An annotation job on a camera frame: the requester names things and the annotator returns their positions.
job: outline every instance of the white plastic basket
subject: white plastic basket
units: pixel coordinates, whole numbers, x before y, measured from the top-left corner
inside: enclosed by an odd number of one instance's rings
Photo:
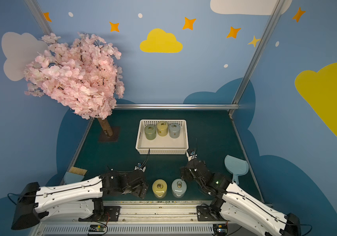
[[[145,127],[147,125],[157,125],[158,122],[165,121],[167,125],[178,123],[180,125],[180,135],[173,139],[169,134],[162,137],[157,134],[153,140],[145,137]],[[140,154],[147,154],[150,148],[150,154],[185,154],[188,150],[187,122],[185,120],[140,120],[138,128],[136,149]]]

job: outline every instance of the orange star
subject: orange star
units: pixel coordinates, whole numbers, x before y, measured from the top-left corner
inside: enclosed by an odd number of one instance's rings
[[[112,31],[118,31],[118,32],[120,32],[119,31],[119,23],[116,23],[116,24],[114,24],[114,23],[112,23],[111,21],[110,21],[110,24],[111,24],[111,32]]]
[[[296,20],[297,22],[299,21],[299,19],[301,18],[301,16],[305,13],[306,11],[301,11],[301,7],[298,9],[297,14],[292,18],[294,20]]]
[[[187,17],[185,17],[185,24],[183,26],[183,30],[185,29],[190,29],[190,30],[193,30],[193,23],[194,21],[196,21],[196,19],[188,19]]]
[[[238,31],[240,30],[241,28],[239,29],[234,29],[233,27],[230,27],[230,33],[226,36],[227,38],[230,38],[230,37],[233,37],[233,38],[237,38],[237,33]]]
[[[51,19],[49,18],[49,12],[44,13],[45,19],[47,19],[47,21],[52,22]]]

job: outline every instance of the black cable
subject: black cable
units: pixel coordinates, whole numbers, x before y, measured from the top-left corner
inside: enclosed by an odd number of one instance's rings
[[[100,235],[100,236],[103,236],[103,235],[105,235],[105,234],[108,232],[108,226],[107,226],[106,224],[102,223],[102,222],[98,222],[98,221],[94,221],[94,220],[88,220],[88,219],[82,219],[82,220],[86,220],[86,221],[89,221],[89,222],[96,222],[96,223],[99,223],[99,224],[102,224],[102,225],[104,225],[104,226],[105,226],[105,228],[106,228],[107,230],[106,230],[106,232],[105,232],[105,233],[103,233],[103,234],[102,234],[102,235]]]
[[[140,168],[143,168],[146,165],[147,161],[149,160],[149,157],[150,157],[150,148],[149,148],[149,151],[147,152],[146,159],[145,159],[145,161],[143,162],[143,164],[141,165]]]
[[[241,194],[239,194],[239,193],[235,193],[235,192],[224,192],[224,193],[222,193],[222,194],[226,194],[226,193],[233,193],[233,194],[237,194],[237,195],[239,195],[239,196],[242,196],[242,197],[246,198],[246,199],[249,200],[250,202],[254,203],[254,204],[255,204],[257,207],[259,207],[261,210],[263,210],[265,213],[267,213],[268,215],[270,215],[271,217],[273,217],[275,220],[280,221],[281,223],[284,223],[284,224],[286,224],[286,225],[310,226],[310,230],[309,230],[307,233],[305,233],[305,234],[303,234],[303,235],[301,235],[301,236],[307,235],[307,234],[310,233],[310,231],[313,229],[313,226],[312,226],[312,225],[309,225],[309,224],[289,224],[289,223],[285,223],[285,222],[283,222],[283,221],[281,221],[281,220],[278,220],[274,215],[270,214],[268,211],[266,211],[266,210],[264,210],[263,208],[261,208],[255,201],[252,201],[252,200],[249,199],[248,197],[243,196],[243,195],[241,195]]]
[[[239,229],[235,230],[234,232],[227,234],[226,236],[234,234],[235,232],[237,232],[237,231],[240,230],[241,228],[242,228],[242,226],[239,227]]]
[[[149,155],[150,155],[150,148],[149,148],[149,151],[148,151],[147,156],[146,156],[147,159],[145,159],[144,162],[142,163],[142,165],[139,168],[137,168],[138,170],[141,170],[141,169],[144,168],[144,165],[146,165],[147,160],[149,159]],[[130,172],[133,172],[133,171],[135,171],[135,170],[132,170],[132,171],[117,171],[117,170],[115,170],[115,172],[119,172],[119,173],[130,173]]]
[[[14,205],[16,205],[16,203],[11,199],[10,194],[11,194],[11,195],[16,195],[16,194],[13,194],[13,193],[8,193],[8,194],[7,194],[7,197],[9,198],[9,200],[10,200]]]

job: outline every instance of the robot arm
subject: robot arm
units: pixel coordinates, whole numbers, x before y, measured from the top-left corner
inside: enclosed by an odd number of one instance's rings
[[[131,172],[111,171],[86,181],[61,186],[40,187],[37,182],[29,183],[17,201],[11,229],[27,229],[38,224],[40,220],[70,214],[73,204],[81,204],[75,201],[127,193],[144,198],[147,189],[141,169]],[[81,216],[101,220],[99,217],[104,216],[101,199],[89,201],[86,205],[88,208],[84,209]],[[62,210],[55,210],[56,206],[60,206]]]
[[[180,169],[183,180],[195,180],[202,191],[215,196],[209,206],[214,220],[228,220],[261,236],[299,236],[299,219],[276,211],[249,195],[220,173],[212,173],[203,161],[189,158]]]

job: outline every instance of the gray canister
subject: gray canister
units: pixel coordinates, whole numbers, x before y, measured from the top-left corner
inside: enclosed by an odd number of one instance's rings
[[[157,128],[154,125],[147,125],[145,127],[145,136],[148,140],[153,140],[157,136]]]
[[[176,139],[180,135],[180,125],[177,123],[172,123],[168,126],[168,130],[170,132],[170,137]]]
[[[172,195],[177,198],[184,196],[185,191],[187,190],[187,184],[181,179],[176,179],[171,184]]]

